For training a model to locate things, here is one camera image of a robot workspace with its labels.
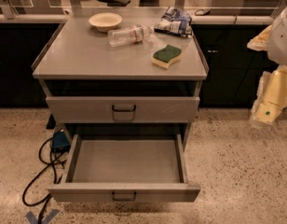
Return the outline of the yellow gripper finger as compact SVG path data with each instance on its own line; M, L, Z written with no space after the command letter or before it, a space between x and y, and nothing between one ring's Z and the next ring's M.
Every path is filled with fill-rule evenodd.
M247 48L252 49L252 50L256 50L256 51L267 51L268 39L270 36L271 28L272 28L272 26L269 25L259 35L252 38L248 42Z
M260 77L257 98L253 103L250 124L257 129L272 125L287 107L287 65Z

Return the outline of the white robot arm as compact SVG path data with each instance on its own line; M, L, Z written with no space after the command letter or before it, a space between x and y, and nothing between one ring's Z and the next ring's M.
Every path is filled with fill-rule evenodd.
M254 128L271 125L287 107L287 6L281 14L247 44L248 49L266 51L278 67L263 72L249 122Z

